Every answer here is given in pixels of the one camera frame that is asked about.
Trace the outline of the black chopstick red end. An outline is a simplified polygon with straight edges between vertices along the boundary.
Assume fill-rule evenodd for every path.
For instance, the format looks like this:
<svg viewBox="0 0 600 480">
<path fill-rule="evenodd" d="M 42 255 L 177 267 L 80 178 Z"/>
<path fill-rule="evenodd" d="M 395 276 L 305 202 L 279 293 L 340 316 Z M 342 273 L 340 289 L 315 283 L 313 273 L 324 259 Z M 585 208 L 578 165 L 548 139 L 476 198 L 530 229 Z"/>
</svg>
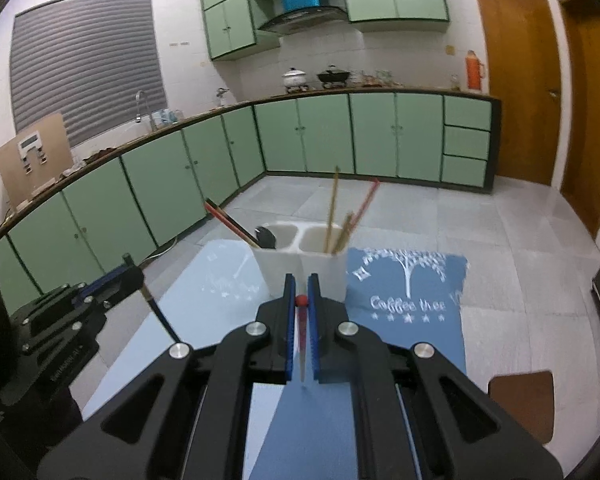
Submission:
<svg viewBox="0 0 600 480">
<path fill-rule="evenodd" d="M 151 291 L 145 284 L 140 286 L 140 293 L 142 294 L 143 298 L 150 307 L 151 312 L 155 315 L 156 318 L 158 318 L 158 321 L 161 324 L 162 328 L 166 331 L 166 333 L 176 344 L 179 344 L 181 342 L 181 338 L 178 336 L 178 334 L 171 326 L 169 321 L 166 319 L 166 316 L 161 311 L 158 302 L 155 300 L 155 297 L 152 296 Z"/>
</svg>

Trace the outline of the black spoon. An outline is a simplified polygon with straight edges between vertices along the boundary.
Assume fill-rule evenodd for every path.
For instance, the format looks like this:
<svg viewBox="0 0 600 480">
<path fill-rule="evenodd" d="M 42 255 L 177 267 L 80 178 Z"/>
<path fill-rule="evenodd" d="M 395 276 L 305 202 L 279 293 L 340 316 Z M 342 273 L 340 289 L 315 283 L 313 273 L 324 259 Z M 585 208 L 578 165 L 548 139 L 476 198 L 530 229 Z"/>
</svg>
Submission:
<svg viewBox="0 0 600 480">
<path fill-rule="evenodd" d="M 276 248 L 276 236 L 270 229 L 265 226 L 257 226 L 254 232 L 256 233 L 257 243 L 262 249 L 274 250 Z"/>
</svg>

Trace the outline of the wooden chopstick red pattern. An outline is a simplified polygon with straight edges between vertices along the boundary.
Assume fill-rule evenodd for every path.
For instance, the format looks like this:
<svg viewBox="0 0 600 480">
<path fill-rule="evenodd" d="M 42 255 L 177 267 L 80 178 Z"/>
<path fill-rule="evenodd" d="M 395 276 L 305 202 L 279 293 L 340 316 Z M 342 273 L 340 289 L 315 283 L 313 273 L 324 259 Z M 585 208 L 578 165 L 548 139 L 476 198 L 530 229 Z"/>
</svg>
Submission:
<svg viewBox="0 0 600 480">
<path fill-rule="evenodd" d="M 351 226 L 350 236 L 348 238 L 346 245 L 349 243 L 351 235 L 353 234 L 355 229 L 358 227 L 358 224 L 364 217 L 364 214 L 366 214 L 366 211 L 367 211 L 368 207 L 370 206 L 370 204 L 372 203 L 379 187 L 380 187 L 380 181 L 378 179 L 373 180 L 372 184 L 370 185 L 370 189 L 368 190 L 367 194 L 365 195 L 362 205 L 360 206 L 360 208 L 358 208 L 358 211 L 354 213 L 354 220 L 353 220 L 353 223 Z"/>
</svg>

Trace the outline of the green lower kitchen cabinets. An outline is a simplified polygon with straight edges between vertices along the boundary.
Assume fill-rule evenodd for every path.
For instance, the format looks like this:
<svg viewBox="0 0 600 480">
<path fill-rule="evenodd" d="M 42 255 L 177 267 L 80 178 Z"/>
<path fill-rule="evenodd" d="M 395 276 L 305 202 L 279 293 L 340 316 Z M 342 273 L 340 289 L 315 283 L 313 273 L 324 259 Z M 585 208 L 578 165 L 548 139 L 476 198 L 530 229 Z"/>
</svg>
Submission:
<svg viewBox="0 0 600 480">
<path fill-rule="evenodd" d="M 442 90 L 317 92 L 214 110 L 115 148 L 0 228 L 0 289 L 15 311 L 143 260 L 267 174 L 492 190 L 502 104 Z"/>
</svg>

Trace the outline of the brown stool seat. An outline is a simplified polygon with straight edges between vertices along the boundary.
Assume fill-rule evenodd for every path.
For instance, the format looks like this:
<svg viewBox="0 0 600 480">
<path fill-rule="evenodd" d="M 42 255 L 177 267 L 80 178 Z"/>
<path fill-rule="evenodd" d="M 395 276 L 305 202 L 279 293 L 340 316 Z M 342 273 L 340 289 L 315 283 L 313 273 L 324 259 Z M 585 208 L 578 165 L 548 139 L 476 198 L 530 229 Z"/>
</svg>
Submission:
<svg viewBox="0 0 600 480">
<path fill-rule="evenodd" d="M 488 395 L 542 444 L 555 427 L 555 387 L 550 370 L 494 376 Z"/>
</svg>

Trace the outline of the dark blue table mat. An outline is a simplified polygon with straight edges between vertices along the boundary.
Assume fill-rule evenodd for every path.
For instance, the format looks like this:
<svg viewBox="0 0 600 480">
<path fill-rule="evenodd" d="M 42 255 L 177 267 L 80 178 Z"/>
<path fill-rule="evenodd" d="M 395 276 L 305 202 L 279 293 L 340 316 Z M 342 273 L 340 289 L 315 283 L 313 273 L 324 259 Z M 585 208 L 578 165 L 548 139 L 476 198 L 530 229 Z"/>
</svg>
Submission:
<svg viewBox="0 0 600 480">
<path fill-rule="evenodd" d="M 444 252 L 352 248 L 343 306 L 309 288 L 310 378 L 282 389 L 253 479 L 423 479 L 437 423 L 416 344 L 466 367 L 460 297 L 468 262 Z"/>
</svg>

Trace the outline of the cardboard board with device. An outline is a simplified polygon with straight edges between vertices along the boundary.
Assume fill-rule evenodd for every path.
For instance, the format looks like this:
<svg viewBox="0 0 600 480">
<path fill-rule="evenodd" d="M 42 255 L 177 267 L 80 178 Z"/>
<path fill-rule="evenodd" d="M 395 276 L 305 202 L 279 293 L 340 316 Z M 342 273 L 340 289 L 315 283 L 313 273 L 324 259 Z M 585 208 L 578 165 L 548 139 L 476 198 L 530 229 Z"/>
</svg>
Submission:
<svg viewBox="0 0 600 480">
<path fill-rule="evenodd" d="M 73 166 L 60 113 L 43 117 L 0 147 L 0 175 L 9 205 L 16 209 L 37 190 Z"/>
</svg>

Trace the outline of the chrome sink faucet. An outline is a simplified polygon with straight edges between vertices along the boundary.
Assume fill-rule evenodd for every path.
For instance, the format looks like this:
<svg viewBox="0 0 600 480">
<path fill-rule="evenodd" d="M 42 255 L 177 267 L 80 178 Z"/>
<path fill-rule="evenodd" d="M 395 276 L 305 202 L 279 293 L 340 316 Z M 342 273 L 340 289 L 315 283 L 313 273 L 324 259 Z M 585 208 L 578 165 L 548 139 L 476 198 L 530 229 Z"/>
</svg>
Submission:
<svg viewBox="0 0 600 480">
<path fill-rule="evenodd" d="M 154 121 L 154 116 L 152 116 L 148 103 L 148 97 L 144 90 L 138 90 L 135 93 L 135 105 L 135 122 L 137 124 L 140 124 L 144 119 L 147 119 L 149 124 L 149 130 L 151 132 L 155 132 L 157 130 L 157 125 Z"/>
</svg>

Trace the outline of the white two-compartment utensil holder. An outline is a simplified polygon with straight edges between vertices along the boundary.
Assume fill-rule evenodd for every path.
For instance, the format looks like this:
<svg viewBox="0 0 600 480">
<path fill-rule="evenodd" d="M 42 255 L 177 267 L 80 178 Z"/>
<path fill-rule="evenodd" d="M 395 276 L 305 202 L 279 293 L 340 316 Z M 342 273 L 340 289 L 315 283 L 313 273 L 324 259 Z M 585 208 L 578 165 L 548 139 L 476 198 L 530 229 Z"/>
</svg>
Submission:
<svg viewBox="0 0 600 480">
<path fill-rule="evenodd" d="M 309 277 L 316 274 L 323 297 L 340 302 L 346 299 L 348 245 L 332 252 L 341 231 L 338 224 L 332 228 L 327 252 L 325 223 L 279 221 L 263 227 L 275 237 L 275 247 L 252 251 L 271 298 L 283 295 L 287 274 L 296 281 L 296 294 L 307 295 Z"/>
</svg>

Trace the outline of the grey window blind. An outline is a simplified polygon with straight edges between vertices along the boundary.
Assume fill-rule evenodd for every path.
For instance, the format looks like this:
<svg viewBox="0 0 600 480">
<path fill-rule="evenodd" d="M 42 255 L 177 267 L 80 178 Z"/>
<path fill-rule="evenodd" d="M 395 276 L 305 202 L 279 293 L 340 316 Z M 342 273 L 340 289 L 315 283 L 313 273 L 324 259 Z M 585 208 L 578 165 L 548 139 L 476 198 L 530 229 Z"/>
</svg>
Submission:
<svg viewBox="0 0 600 480">
<path fill-rule="evenodd" d="M 71 145 L 135 119 L 135 93 L 168 105 L 152 0 L 56 0 L 16 15 L 9 57 L 15 128 L 60 113 Z"/>
</svg>

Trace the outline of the white cooking pot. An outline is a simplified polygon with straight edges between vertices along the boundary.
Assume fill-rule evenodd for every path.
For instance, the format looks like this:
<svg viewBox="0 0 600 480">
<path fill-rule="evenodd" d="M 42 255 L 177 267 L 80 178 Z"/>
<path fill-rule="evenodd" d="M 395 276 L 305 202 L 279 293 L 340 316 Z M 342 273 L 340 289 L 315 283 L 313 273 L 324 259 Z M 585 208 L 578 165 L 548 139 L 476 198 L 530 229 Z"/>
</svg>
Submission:
<svg viewBox="0 0 600 480">
<path fill-rule="evenodd" d="M 287 93 L 305 92 L 309 90 L 306 73 L 291 67 L 283 74 L 283 85 Z"/>
</svg>

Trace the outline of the black wok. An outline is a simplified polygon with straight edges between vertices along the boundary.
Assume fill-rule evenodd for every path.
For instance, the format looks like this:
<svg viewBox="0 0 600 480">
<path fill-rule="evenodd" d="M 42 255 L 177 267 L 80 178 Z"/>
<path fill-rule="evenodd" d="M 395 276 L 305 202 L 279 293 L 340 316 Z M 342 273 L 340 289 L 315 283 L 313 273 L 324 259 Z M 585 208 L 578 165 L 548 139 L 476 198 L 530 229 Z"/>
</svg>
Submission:
<svg viewBox="0 0 600 480">
<path fill-rule="evenodd" d="M 332 64 L 316 76 L 324 89 L 339 89 L 347 87 L 351 73 Z"/>
</svg>

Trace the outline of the black range hood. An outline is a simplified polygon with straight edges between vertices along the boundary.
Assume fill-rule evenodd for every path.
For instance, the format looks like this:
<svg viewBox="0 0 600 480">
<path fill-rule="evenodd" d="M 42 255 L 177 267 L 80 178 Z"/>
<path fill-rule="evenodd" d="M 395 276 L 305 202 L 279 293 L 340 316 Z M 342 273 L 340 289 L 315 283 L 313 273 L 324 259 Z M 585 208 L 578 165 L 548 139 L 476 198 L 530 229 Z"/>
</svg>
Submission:
<svg viewBox="0 0 600 480">
<path fill-rule="evenodd" d="M 288 36 L 307 28 L 333 21 L 349 21 L 348 14 L 339 6 L 308 6 L 277 15 L 259 27 L 262 32 Z"/>
</svg>

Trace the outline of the orange thermos flask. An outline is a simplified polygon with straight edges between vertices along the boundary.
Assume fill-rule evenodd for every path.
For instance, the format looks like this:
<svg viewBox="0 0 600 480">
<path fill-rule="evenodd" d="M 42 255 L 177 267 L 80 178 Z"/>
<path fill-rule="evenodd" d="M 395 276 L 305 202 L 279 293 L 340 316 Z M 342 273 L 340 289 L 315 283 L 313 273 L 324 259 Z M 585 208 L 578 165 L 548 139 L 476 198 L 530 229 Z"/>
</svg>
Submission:
<svg viewBox="0 0 600 480">
<path fill-rule="evenodd" d="M 481 62 L 474 50 L 468 50 L 465 56 L 467 89 L 483 92 L 483 81 L 486 79 L 486 66 Z"/>
</svg>

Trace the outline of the brown wooden door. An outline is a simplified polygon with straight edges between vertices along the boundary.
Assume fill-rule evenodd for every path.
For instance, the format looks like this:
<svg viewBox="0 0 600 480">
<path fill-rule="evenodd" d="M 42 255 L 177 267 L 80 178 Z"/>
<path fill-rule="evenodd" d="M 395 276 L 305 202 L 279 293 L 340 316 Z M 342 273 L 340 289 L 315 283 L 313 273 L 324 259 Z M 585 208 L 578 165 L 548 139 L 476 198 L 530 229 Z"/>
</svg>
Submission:
<svg viewBox="0 0 600 480">
<path fill-rule="evenodd" d="M 547 0 L 478 0 L 489 92 L 501 100 L 496 172 L 549 185 L 560 126 L 560 64 Z"/>
<path fill-rule="evenodd" d="M 600 230 L 600 5 L 562 0 L 571 74 L 570 138 L 560 192 L 588 232 Z"/>
</svg>

